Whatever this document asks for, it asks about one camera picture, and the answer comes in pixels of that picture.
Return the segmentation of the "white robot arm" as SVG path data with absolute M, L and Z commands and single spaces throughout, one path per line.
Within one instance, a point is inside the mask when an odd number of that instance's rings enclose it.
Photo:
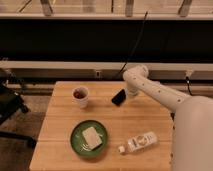
M 171 171 L 213 171 L 213 99 L 191 96 L 148 79 L 148 68 L 126 70 L 126 94 L 144 92 L 174 113 Z

